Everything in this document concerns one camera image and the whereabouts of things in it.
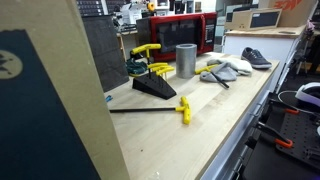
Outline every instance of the shoe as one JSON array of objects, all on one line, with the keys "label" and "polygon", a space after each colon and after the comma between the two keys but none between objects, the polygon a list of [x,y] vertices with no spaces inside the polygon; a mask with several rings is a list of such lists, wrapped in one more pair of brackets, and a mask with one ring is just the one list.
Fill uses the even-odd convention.
[{"label": "shoe", "polygon": [[272,67],[272,64],[268,62],[258,50],[249,47],[243,50],[241,59],[249,61],[252,68],[255,69],[269,69]]}]

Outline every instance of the white cloth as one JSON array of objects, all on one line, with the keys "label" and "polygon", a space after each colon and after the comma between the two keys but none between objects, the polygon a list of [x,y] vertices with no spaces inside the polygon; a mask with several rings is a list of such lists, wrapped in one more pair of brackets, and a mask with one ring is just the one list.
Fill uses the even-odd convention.
[{"label": "white cloth", "polygon": [[230,67],[236,70],[240,75],[250,75],[252,73],[251,64],[246,60],[241,60],[239,58],[216,58],[207,62],[207,65],[222,64],[224,62],[230,63]]}]

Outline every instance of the yellow handle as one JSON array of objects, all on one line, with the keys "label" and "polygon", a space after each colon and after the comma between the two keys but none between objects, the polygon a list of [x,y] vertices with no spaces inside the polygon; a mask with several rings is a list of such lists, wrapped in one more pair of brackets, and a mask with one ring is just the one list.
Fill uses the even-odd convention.
[{"label": "yellow handle", "polygon": [[168,66],[159,66],[159,67],[154,67],[154,68],[150,68],[152,71],[158,71],[160,69],[166,68]]},{"label": "yellow handle", "polygon": [[153,63],[153,64],[149,64],[148,68],[154,68],[154,67],[160,67],[160,66],[168,66],[168,63]]},{"label": "yellow handle", "polygon": [[131,54],[137,54],[137,53],[146,51],[147,58],[149,58],[150,57],[149,49],[160,49],[160,48],[161,48],[161,44],[145,44],[132,49]]},{"label": "yellow handle", "polygon": [[190,124],[191,122],[191,109],[189,107],[189,103],[187,101],[187,98],[185,96],[181,97],[181,104],[182,107],[176,107],[177,112],[183,111],[183,123],[184,124]]},{"label": "yellow handle", "polygon": [[214,64],[214,65],[206,66],[206,67],[201,68],[201,69],[197,69],[197,70],[195,70],[195,74],[200,74],[202,71],[210,72],[211,68],[213,68],[215,66],[218,66],[218,64]]},{"label": "yellow handle", "polygon": [[154,4],[153,3],[148,3],[147,8],[149,11],[154,11]]},{"label": "yellow handle", "polygon": [[167,66],[166,68],[157,71],[156,75],[159,76],[160,74],[163,74],[163,73],[166,73],[166,72],[169,72],[169,71],[173,71],[173,70],[174,70],[173,67]]}]

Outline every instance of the red microwave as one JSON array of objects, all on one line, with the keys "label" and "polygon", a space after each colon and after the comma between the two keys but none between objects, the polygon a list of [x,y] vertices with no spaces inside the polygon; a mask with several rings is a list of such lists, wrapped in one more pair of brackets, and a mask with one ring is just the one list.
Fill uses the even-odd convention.
[{"label": "red microwave", "polygon": [[142,18],[137,20],[139,44],[161,44],[151,51],[154,62],[175,60],[179,44],[196,44],[197,54],[211,52],[216,20],[215,12]]}]

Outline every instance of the cardboard box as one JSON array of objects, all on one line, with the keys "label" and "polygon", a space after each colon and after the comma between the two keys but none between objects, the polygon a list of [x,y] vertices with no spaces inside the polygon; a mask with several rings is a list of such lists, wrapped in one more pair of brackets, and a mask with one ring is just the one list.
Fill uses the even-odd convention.
[{"label": "cardboard box", "polygon": [[260,0],[259,8],[281,8],[278,27],[298,27],[312,16],[317,0]]},{"label": "cardboard box", "polygon": [[195,2],[195,10],[196,11],[201,11],[201,2]]},{"label": "cardboard box", "polygon": [[254,9],[227,13],[225,29],[260,30],[276,28],[281,9]]}]

